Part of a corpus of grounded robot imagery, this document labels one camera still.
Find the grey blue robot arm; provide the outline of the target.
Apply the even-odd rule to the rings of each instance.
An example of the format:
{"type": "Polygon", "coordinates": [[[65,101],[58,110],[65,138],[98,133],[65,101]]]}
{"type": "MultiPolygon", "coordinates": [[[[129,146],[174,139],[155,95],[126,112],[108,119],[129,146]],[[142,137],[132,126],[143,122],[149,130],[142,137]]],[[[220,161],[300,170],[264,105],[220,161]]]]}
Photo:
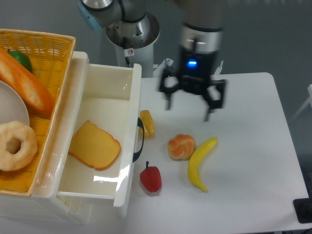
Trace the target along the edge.
{"type": "MultiPolygon", "coordinates": [[[[226,81],[213,80],[212,66],[223,34],[222,0],[178,0],[186,11],[179,43],[177,68],[166,65],[160,75],[159,91],[167,100],[183,90],[202,96],[208,113],[223,107],[226,81]]],[[[154,43],[160,26],[146,9],[143,0],[80,0],[78,8],[93,30],[104,29],[115,46],[117,62],[122,67],[142,67],[142,76],[151,77],[154,43]]]]}

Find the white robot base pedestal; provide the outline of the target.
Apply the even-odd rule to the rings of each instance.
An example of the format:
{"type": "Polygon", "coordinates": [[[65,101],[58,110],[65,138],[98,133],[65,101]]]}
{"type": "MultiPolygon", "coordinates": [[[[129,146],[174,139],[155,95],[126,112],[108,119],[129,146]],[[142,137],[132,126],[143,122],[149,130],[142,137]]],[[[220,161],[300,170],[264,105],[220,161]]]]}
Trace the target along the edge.
{"type": "Polygon", "coordinates": [[[170,58],[165,58],[160,64],[154,63],[154,44],[160,35],[160,26],[149,12],[137,22],[119,20],[112,23],[106,27],[106,35],[115,47],[118,66],[140,64],[143,78],[159,77],[164,67],[174,63],[170,58]]]}

